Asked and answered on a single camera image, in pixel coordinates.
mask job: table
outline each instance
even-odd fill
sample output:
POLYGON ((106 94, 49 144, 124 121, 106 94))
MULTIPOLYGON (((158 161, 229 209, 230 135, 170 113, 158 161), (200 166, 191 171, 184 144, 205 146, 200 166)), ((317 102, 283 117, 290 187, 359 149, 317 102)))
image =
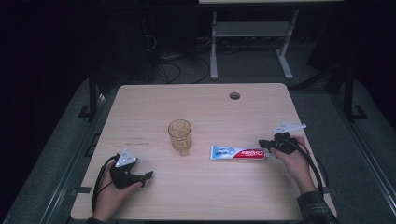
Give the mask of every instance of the table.
MULTIPOLYGON (((344 0, 199 0, 200 4, 249 4, 249 3, 320 3, 342 2, 344 0)), ((294 10, 288 21, 217 21, 217 12, 213 12, 212 21, 212 45, 210 51, 210 78, 219 79, 218 64, 216 57, 216 38, 230 36, 276 36, 284 37, 285 40, 280 49, 276 50, 276 57, 282 67, 285 79, 292 80, 293 74, 286 60, 286 51, 293 34, 294 25, 297 21, 299 10, 294 10)))
MULTIPOLYGON (((299 190, 280 160, 210 160, 212 145, 259 147, 258 140, 273 139, 272 129, 280 122, 301 123, 283 84, 122 86, 81 186, 93 189, 103 163, 127 148, 139 158, 132 173, 153 170, 154 176, 114 218, 301 219, 299 190), (230 97, 233 92, 240 95, 238 100, 230 97), (172 148, 167 127, 174 119, 191 124, 187 157, 172 148)), ((293 134, 306 139, 304 130, 293 134)), ((92 189, 78 194, 73 218, 92 215, 92 189)), ((325 200, 335 213, 328 194, 325 200)))

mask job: toothpaste tube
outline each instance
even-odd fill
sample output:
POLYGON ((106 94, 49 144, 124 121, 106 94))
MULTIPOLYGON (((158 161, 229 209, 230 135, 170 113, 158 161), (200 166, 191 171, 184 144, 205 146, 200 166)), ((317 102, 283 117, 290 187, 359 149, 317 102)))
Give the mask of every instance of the toothpaste tube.
POLYGON ((210 153, 211 160, 224 160, 224 159, 264 160, 266 157, 269 156, 271 156, 271 153, 265 151, 263 148, 212 146, 210 153))

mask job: dark sleeve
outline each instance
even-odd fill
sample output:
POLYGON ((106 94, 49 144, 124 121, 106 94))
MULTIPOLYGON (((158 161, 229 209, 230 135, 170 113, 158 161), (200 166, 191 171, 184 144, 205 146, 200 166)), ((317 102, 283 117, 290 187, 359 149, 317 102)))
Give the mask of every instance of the dark sleeve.
POLYGON ((106 224, 106 223, 103 221, 100 221, 98 219, 90 217, 90 218, 88 218, 88 220, 85 224, 106 224))
POLYGON ((297 198, 297 203, 300 206, 303 215, 304 223, 339 223, 335 218, 332 210, 323 200, 323 196, 317 192, 307 192, 297 198))

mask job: glass cup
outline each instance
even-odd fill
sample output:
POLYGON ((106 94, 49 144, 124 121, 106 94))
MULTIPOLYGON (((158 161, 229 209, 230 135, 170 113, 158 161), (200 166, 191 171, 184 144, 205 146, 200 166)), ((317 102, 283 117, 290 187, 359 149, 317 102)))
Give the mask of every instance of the glass cup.
POLYGON ((168 132, 172 146, 181 156, 189 155, 191 147, 191 125, 184 119, 176 119, 169 124, 168 132))

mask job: desk grommet hole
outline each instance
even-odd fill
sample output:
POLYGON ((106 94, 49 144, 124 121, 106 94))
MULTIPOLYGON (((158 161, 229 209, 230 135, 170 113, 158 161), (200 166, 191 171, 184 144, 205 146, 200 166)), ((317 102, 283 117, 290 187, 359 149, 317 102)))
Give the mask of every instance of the desk grommet hole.
POLYGON ((238 92, 231 92, 230 93, 230 98, 232 99, 232 100, 239 100, 239 98, 241 98, 241 95, 238 93, 238 92))

